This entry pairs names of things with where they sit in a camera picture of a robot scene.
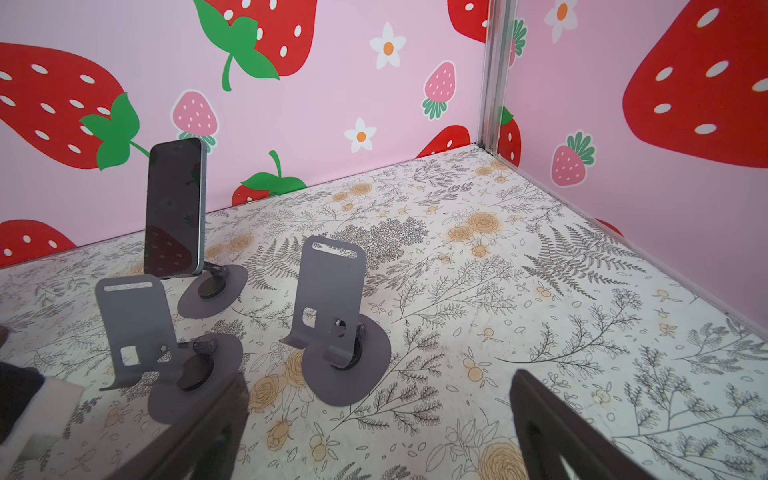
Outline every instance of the metal corner post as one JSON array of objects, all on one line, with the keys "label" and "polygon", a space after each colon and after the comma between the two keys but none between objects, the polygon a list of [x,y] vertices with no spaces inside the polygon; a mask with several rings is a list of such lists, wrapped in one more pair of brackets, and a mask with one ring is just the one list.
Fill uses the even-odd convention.
[{"label": "metal corner post", "polygon": [[478,146],[496,155],[498,131],[502,121],[502,105],[507,86],[512,26],[518,0],[491,0],[488,7],[488,36],[485,39],[485,62]]}]

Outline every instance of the flower center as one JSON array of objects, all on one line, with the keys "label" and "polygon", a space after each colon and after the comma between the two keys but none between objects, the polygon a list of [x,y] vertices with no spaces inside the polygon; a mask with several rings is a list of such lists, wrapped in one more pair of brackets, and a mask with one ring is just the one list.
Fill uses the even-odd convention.
[{"label": "flower center", "polygon": [[565,3],[560,4],[560,6],[558,7],[558,20],[562,22],[563,20],[565,20],[566,15],[568,15],[568,5],[566,5]]}]

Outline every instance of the smartphone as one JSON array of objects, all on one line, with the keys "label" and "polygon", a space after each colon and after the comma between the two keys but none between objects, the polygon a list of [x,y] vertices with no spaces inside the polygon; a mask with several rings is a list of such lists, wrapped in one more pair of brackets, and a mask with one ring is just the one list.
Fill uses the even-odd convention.
[{"label": "smartphone", "polygon": [[152,147],[144,273],[168,278],[203,272],[206,155],[197,137]]}]

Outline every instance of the white flower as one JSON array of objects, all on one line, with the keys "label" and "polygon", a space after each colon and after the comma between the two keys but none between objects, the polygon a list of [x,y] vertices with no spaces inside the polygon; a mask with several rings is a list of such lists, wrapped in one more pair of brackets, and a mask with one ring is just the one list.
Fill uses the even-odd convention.
[{"label": "white flower", "polygon": [[366,122],[362,121],[362,118],[357,119],[353,129],[344,132],[344,136],[352,141],[352,153],[357,152],[360,147],[372,150],[373,143],[371,143],[371,138],[375,134],[376,127],[366,128]]},{"label": "white flower", "polygon": [[563,28],[573,30],[578,26],[574,7],[578,0],[554,0],[554,8],[544,17],[544,23],[552,25],[552,43],[558,43]]},{"label": "white flower", "polygon": [[400,54],[397,52],[406,44],[406,38],[396,37],[389,22],[384,24],[381,38],[372,39],[370,44],[371,48],[379,53],[379,57],[376,59],[376,68],[381,70],[387,61],[393,67],[400,66]]}]

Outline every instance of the phone stand base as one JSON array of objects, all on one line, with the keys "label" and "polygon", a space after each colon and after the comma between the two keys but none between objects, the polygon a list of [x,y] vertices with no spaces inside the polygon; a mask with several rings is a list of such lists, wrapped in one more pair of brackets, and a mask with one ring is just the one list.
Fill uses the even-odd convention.
[{"label": "phone stand base", "polygon": [[310,343],[304,349],[301,369],[304,379],[318,399],[330,406],[349,406],[373,391],[389,367],[392,347],[384,329],[360,314],[364,325],[360,338],[360,357],[350,369],[337,369],[323,358],[323,344]]},{"label": "phone stand base", "polygon": [[155,382],[147,399],[149,416],[156,422],[172,424],[200,401],[224,389],[225,383],[240,368],[243,344],[228,333],[210,333],[195,341],[216,340],[213,354],[179,349],[184,361],[184,374],[177,383]]},{"label": "phone stand base", "polygon": [[[220,286],[216,286],[216,280],[210,274],[205,271],[181,295],[177,311],[179,315],[185,318],[203,319],[209,316],[214,316],[217,313],[221,313],[227,309],[229,305],[235,301],[240,292],[243,291],[246,281],[248,281],[248,270],[241,265],[226,265],[229,269],[229,275],[227,275],[227,285],[221,290],[218,295],[215,294],[216,290],[220,289]],[[207,287],[215,287],[213,290],[208,290]],[[201,296],[201,293],[207,291],[213,291],[214,293],[204,294],[208,296],[208,300]]]}]

